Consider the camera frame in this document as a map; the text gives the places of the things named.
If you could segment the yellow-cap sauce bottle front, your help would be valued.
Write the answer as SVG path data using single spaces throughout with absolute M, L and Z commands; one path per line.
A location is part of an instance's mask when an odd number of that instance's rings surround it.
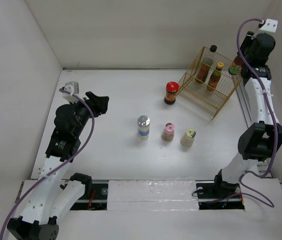
M 233 62 L 231 63 L 230 67 L 228 68 L 228 72 L 230 75 L 238 75 L 241 72 L 242 65 L 244 64 L 240 55 L 237 55 Z

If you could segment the yellow-cap sauce bottle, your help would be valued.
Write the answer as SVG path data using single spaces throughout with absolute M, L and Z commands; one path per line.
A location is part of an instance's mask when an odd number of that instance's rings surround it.
M 223 62 L 218 62 L 216 65 L 216 68 L 214 69 L 213 73 L 211 74 L 208 84 L 207 84 L 207 90 L 212 92 L 216 89 L 219 80 L 221 78 L 222 75 L 222 70 L 224 68 L 225 64 Z
M 238 75 L 241 72 L 242 65 L 244 64 L 240 55 L 237 55 L 233 62 L 231 63 L 230 67 L 228 68 L 228 72 L 230 75 Z

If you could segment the tall black-cap glass bottle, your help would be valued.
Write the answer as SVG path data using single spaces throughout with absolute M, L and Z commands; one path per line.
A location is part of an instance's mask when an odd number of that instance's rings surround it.
M 195 81 L 199 84 L 203 84 L 206 82 L 207 77 L 209 75 L 209 71 L 214 63 L 215 59 L 215 52 L 217 51 L 216 45 L 211 45 L 209 48 L 209 51 L 205 53 L 203 56 L 201 62 L 200 62 L 200 68 L 197 72 Z

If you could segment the silver-cap blue-label shaker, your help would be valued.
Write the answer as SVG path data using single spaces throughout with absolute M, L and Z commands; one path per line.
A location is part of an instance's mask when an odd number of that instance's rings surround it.
M 141 115 L 137 119 L 137 135 L 141 139 L 147 139 L 150 134 L 150 118 L 146 115 Z

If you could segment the red-cap dark sauce jar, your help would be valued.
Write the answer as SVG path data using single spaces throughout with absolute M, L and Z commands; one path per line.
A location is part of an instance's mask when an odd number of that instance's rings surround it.
M 164 102 L 173 105 L 176 102 L 176 95 L 179 91 L 179 84 L 175 81 L 169 81 L 165 86 Z

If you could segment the yellow-cap beige jar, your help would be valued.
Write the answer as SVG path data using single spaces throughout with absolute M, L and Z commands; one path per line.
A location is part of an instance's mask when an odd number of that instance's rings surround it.
M 182 136 L 180 143 L 184 147 L 191 147 L 194 143 L 196 131 L 193 128 L 188 128 Z

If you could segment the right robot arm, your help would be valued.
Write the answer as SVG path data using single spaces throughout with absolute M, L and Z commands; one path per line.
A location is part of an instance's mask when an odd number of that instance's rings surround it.
M 274 113 L 272 75 L 266 64 L 275 45 L 273 36 L 267 33 L 253 36 L 249 31 L 238 51 L 243 61 L 240 75 L 248 95 L 252 124 L 240 136 L 236 156 L 214 178 L 212 193 L 216 198 L 235 193 L 241 186 L 242 175 L 258 162 L 273 159 L 282 145 L 282 125 Z

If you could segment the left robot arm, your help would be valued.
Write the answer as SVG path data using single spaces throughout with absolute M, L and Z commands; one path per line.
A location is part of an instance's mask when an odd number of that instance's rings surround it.
M 67 104 L 55 112 L 54 130 L 45 152 L 45 160 L 37 182 L 22 195 L 20 204 L 31 195 L 26 207 L 18 217 L 8 215 L 3 229 L 17 240 L 55 240 L 59 224 L 71 207 L 80 198 L 88 198 L 93 191 L 91 176 L 75 173 L 65 186 L 61 186 L 65 173 L 74 158 L 86 147 L 80 135 L 91 120 L 104 115 L 110 98 L 97 96 L 91 91 L 80 98 L 68 90 L 60 89 Z

